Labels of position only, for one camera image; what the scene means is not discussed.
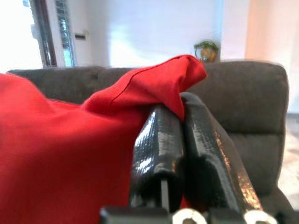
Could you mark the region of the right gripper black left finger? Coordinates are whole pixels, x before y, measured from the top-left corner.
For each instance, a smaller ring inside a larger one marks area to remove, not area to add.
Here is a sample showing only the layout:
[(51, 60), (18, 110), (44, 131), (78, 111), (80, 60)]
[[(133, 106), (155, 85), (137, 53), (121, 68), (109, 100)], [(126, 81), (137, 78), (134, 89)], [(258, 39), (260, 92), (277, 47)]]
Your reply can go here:
[(129, 206), (178, 210), (185, 188), (184, 155), (180, 119), (166, 106), (154, 106), (135, 140)]

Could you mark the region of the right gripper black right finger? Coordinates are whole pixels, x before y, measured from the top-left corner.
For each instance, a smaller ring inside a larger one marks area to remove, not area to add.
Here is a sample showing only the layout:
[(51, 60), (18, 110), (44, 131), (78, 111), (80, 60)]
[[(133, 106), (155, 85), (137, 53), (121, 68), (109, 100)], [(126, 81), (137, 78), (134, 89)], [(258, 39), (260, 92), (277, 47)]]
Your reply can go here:
[(262, 210), (234, 143), (203, 101), (181, 94), (186, 168), (185, 199), (198, 211), (229, 208), (241, 214)]

